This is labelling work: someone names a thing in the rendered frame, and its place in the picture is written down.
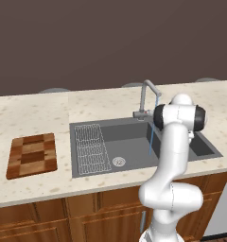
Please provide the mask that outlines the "grey sink faucet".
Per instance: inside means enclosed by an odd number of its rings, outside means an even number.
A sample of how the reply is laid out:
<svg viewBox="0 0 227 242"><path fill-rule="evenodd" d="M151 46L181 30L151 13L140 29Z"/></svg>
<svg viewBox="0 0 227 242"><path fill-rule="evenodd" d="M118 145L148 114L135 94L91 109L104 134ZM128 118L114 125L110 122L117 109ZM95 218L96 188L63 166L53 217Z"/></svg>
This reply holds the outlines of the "grey sink faucet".
<svg viewBox="0 0 227 242"><path fill-rule="evenodd" d="M132 116L136 118L138 121L144 121L147 117L152 117L154 110L146 110L145 109L145 100L146 100L146 89L149 87L152 92L156 95L155 104L158 104L159 97L162 95L162 93L154 86L154 84L146 79L142 84L141 89L141 98L140 98L140 108L138 112L133 112Z"/></svg>

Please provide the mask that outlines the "wooden cupboard door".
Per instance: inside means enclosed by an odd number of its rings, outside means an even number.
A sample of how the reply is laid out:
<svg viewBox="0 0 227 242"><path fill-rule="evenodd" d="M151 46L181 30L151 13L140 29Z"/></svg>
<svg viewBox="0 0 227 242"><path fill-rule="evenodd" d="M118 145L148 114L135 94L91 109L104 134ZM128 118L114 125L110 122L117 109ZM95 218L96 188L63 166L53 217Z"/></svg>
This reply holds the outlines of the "wooden cupboard door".
<svg viewBox="0 0 227 242"><path fill-rule="evenodd" d="M201 240L227 182L227 172L177 180L196 185L203 194L199 211L181 218L177 232L185 242Z"/></svg>
<svg viewBox="0 0 227 242"><path fill-rule="evenodd" d="M138 186L74 196L65 200L73 242L138 242L142 211Z"/></svg>
<svg viewBox="0 0 227 242"><path fill-rule="evenodd" d="M0 242L72 242L64 199L0 208Z"/></svg>

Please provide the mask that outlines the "round metal sink drain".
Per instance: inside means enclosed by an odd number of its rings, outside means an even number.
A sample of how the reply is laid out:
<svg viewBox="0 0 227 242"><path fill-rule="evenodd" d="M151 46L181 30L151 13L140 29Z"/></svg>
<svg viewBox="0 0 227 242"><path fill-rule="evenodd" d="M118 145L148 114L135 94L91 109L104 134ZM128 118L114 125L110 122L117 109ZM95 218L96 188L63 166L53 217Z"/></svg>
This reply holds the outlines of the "round metal sink drain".
<svg viewBox="0 0 227 242"><path fill-rule="evenodd" d="M121 167L126 163L126 160L122 157L115 157L113 158L113 165L117 167Z"/></svg>

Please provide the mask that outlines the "dark grey sink basin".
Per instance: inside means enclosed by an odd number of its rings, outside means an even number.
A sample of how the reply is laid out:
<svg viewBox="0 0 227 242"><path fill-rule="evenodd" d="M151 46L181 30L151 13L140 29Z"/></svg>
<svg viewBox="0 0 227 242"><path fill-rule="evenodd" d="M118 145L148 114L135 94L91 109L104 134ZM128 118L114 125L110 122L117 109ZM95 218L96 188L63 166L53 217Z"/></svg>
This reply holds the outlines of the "dark grey sink basin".
<svg viewBox="0 0 227 242"><path fill-rule="evenodd" d="M109 160L112 166L110 171L95 174L80 175L77 161L77 148L75 141L75 126L99 124L105 146L107 148ZM151 136L152 121L147 118L144 121L138 121L135 118L120 118L110 120L98 120L92 122L71 123L70 143L72 176L74 178L87 177L147 167L154 167L159 164L160 147L162 132L155 128L153 133L153 144L151 156L148 155L149 141ZM187 162L196 162L219 158L221 153L206 139L201 132L194 132L194 138L189 145L189 154ZM122 157L126 163L117 167L113 165L113 158Z"/></svg>

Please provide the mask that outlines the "pale grey dishwasher front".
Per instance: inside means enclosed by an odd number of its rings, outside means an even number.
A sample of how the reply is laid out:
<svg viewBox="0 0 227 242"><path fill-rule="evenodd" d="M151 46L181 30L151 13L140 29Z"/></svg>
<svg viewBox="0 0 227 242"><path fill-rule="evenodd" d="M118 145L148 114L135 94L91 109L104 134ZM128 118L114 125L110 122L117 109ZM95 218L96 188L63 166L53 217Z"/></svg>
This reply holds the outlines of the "pale grey dishwasher front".
<svg viewBox="0 0 227 242"><path fill-rule="evenodd" d="M210 236L222 233L227 233L227 183L204 235Z"/></svg>

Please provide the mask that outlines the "blue water stream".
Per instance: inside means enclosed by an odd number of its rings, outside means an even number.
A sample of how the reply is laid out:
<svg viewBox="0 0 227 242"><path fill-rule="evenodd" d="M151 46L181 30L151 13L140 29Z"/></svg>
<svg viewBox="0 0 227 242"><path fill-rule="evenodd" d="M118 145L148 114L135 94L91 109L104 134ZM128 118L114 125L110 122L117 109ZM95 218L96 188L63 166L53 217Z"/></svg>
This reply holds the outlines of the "blue water stream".
<svg viewBox="0 0 227 242"><path fill-rule="evenodd" d="M155 106L154 106L154 109L153 109L153 116L154 116L154 111L155 111L155 109L156 109L156 107L158 105L158 102L159 102L159 96L156 96L156 98L155 98ZM151 136L150 136L149 151L148 151L148 155L149 156L151 156L151 151L152 151L154 130L155 130L155 124L154 124L153 117L152 117Z"/></svg>

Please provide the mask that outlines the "checkered wooden cutting board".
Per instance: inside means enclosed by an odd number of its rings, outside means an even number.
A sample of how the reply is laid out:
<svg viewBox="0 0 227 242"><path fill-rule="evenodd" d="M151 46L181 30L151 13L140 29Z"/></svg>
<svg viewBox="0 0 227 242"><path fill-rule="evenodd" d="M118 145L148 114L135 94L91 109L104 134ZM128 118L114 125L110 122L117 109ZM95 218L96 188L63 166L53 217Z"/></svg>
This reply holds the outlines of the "checkered wooden cutting board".
<svg viewBox="0 0 227 242"><path fill-rule="evenodd" d="M6 173L8 180L56 171L55 135L38 134L14 138Z"/></svg>

